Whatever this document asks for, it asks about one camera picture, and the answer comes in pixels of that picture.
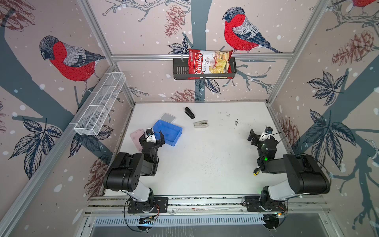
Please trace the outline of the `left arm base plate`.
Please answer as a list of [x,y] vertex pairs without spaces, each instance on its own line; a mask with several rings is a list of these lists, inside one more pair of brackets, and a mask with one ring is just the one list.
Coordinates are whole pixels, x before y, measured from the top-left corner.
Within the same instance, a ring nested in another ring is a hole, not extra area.
[[168,197],[154,197],[146,202],[138,202],[130,198],[126,203],[128,214],[159,214],[166,213]]

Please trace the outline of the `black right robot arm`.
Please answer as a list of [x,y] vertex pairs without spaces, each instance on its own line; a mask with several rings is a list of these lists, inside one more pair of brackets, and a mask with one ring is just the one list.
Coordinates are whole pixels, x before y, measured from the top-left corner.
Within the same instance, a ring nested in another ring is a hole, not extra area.
[[273,129],[269,126],[260,135],[253,129],[250,130],[247,140],[256,146],[258,152],[258,166],[254,175],[283,173],[287,179],[263,187],[259,196],[246,196],[242,205],[249,212],[287,212],[285,202],[289,199],[301,195],[326,194],[330,190],[331,182],[311,155],[284,154],[277,159],[275,155],[279,141],[273,137],[272,132]]

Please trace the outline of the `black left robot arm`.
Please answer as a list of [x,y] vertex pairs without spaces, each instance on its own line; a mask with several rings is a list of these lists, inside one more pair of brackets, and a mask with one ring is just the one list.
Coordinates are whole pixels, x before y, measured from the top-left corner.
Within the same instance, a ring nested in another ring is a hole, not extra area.
[[165,144],[165,139],[162,132],[153,132],[152,129],[148,129],[148,132],[149,135],[143,133],[139,138],[142,151],[135,154],[118,153],[104,177],[105,189],[129,196],[124,213],[160,213],[161,201],[155,199],[152,188],[145,186],[140,177],[156,175],[158,149]]

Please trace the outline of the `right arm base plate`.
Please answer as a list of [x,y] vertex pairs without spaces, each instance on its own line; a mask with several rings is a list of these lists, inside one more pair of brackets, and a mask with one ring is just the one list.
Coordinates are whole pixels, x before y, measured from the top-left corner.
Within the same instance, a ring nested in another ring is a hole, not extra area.
[[285,201],[261,200],[260,196],[245,196],[241,204],[248,212],[287,212]]

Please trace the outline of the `yellow black screwdriver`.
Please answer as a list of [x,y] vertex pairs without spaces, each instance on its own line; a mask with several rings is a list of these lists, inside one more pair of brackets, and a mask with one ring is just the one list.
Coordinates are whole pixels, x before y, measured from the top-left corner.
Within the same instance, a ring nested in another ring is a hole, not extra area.
[[260,173],[260,168],[259,167],[255,168],[254,175],[257,176],[259,173]]

